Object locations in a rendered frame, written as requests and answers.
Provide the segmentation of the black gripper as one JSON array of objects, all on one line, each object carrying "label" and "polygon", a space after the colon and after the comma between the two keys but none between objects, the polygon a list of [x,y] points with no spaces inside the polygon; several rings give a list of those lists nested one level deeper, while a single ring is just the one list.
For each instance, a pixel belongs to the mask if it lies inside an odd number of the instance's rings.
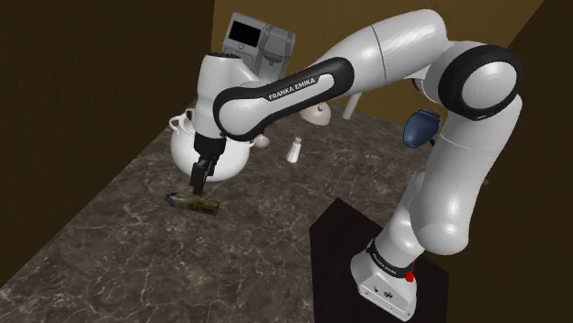
[{"label": "black gripper", "polygon": [[194,195],[202,195],[207,176],[215,172],[219,157],[224,153],[227,140],[225,138],[213,139],[199,133],[195,135],[194,149],[199,154],[190,175],[190,185]]}]

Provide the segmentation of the large white pot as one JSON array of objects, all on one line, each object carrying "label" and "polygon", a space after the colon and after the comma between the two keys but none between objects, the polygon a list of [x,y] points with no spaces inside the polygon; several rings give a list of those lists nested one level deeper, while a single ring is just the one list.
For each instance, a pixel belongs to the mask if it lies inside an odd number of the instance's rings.
[{"label": "large white pot", "polygon": [[[194,108],[187,108],[184,114],[172,117],[169,128],[173,131],[171,137],[171,155],[176,166],[186,175],[190,175],[194,162],[199,154],[194,149],[196,132],[193,125]],[[208,182],[221,182],[237,175],[246,165],[250,149],[254,142],[227,139],[224,153],[219,157],[214,174],[207,177]]]}]

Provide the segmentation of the dark olive bottle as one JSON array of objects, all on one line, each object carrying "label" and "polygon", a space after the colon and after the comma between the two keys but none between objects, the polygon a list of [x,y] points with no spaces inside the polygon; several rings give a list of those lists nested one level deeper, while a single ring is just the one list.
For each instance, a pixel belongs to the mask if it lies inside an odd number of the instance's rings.
[{"label": "dark olive bottle", "polygon": [[197,195],[185,195],[182,193],[170,193],[165,201],[172,207],[188,209],[197,213],[216,216],[220,202],[206,199]]}]

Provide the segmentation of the white salt shaker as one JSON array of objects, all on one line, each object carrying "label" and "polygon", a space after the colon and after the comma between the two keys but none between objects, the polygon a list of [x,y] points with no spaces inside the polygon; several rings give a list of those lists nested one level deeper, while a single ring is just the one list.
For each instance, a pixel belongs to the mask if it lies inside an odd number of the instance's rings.
[{"label": "white salt shaker", "polygon": [[286,160],[288,162],[296,163],[298,161],[298,157],[301,150],[301,141],[302,139],[300,137],[295,137],[286,155]]}]

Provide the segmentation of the grey coffee machine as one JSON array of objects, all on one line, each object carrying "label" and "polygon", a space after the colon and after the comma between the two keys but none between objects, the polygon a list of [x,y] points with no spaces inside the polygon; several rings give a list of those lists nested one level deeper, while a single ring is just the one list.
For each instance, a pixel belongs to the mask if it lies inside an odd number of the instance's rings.
[{"label": "grey coffee machine", "polygon": [[274,82],[286,75],[295,43],[295,33],[234,12],[222,50],[240,56],[261,79]]}]

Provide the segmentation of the white slanted rod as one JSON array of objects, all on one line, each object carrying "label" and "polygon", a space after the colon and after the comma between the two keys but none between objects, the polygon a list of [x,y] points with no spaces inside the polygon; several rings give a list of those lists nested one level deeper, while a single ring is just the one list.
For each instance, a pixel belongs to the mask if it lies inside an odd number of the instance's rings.
[{"label": "white slanted rod", "polygon": [[343,119],[350,119],[356,109],[356,106],[361,98],[362,94],[358,93],[358,94],[354,94],[351,95],[345,105],[345,108],[342,112],[342,118]]}]

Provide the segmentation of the dark robot stand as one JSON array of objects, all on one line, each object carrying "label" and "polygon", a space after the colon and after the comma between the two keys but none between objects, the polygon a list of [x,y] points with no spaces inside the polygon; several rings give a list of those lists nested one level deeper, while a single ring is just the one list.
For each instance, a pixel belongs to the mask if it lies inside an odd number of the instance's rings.
[{"label": "dark robot stand", "polygon": [[410,320],[400,321],[359,294],[351,259],[381,230],[340,198],[310,226],[315,323],[447,323],[449,275],[424,255],[415,262],[417,306]]}]

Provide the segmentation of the dark blue vase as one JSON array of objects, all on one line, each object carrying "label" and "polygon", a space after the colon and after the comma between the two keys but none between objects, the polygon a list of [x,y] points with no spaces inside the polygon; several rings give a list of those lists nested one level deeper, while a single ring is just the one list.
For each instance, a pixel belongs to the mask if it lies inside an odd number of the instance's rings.
[{"label": "dark blue vase", "polygon": [[420,109],[412,114],[403,129],[403,142],[410,148],[418,148],[430,142],[439,133],[441,116],[429,109]]}]

